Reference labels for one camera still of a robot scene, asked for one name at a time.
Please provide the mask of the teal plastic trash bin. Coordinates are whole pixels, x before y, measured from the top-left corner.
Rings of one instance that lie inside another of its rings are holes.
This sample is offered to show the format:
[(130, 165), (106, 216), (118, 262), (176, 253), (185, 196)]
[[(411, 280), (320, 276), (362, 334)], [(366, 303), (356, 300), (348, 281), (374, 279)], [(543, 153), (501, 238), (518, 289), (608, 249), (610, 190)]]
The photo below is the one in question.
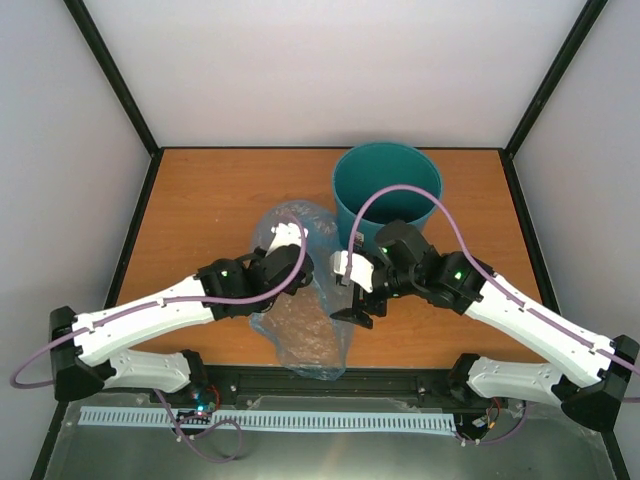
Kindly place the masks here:
[[(346, 247), (355, 217), (364, 203), (381, 189), (412, 185), (440, 199), (444, 183), (437, 166), (414, 147), (374, 142), (348, 150), (332, 174), (336, 223)], [(400, 219), (422, 230), (436, 210), (433, 202), (411, 191), (394, 191), (376, 199), (360, 221), (355, 245), (375, 251), (374, 236), (384, 225)]]

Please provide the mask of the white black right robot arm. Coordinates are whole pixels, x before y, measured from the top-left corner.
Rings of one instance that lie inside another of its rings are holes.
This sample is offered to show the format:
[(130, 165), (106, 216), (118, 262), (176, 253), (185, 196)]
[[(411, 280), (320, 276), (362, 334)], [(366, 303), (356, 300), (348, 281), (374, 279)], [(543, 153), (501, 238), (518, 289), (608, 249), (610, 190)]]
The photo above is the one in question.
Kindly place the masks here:
[(450, 397), (463, 405), (479, 398), (509, 398), (559, 408), (597, 432), (616, 420), (639, 353), (633, 339), (583, 329), (519, 292), (487, 264), (461, 251), (441, 254), (416, 227), (401, 220), (375, 237), (377, 257), (331, 255), (337, 279), (353, 284), (350, 307), (333, 318), (372, 328), (393, 298), (415, 296), (489, 325), (542, 357), (540, 363), (504, 362), (461, 355), (449, 371)]

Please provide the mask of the blue plastic trash bag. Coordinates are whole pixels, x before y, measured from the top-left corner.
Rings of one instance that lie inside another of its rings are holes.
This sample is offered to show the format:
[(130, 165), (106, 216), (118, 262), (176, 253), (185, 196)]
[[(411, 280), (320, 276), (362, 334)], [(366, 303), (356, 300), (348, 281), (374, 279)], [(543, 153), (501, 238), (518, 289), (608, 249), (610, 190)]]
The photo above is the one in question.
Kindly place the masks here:
[(352, 290), (336, 283), (330, 256), (342, 248), (336, 216), (307, 200), (281, 203), (265, 213), (253, 231), (251, 246), (266, 248), (277, 224), (296, 217), (307, 232), (313, 281), (293, 296), (281, 295), (265, 313), (253, 314), (250, 326), (275, 346), (280, 364), (296, 374), (333, 381), (346, 370), (354, 326), (330, 315), (351, 305)]

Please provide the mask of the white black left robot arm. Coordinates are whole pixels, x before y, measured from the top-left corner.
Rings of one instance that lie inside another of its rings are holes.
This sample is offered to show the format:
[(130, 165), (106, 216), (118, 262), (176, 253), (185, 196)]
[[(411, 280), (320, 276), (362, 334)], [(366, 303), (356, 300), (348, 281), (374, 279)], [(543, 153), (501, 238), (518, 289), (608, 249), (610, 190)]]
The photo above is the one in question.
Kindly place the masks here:
[(49, 315), (54, 397), (73, 401), (104, 389), (141, 388), (197, 402), (208, 390), (198, 353), (161, 355), (136, 352), (134, 346), (174, 330), (263, 313), (279, 294), (308, 286), (313, 270), (310, 256), (295, 244), (256, 248), (119, 307), (84, 314), (57, 308)]

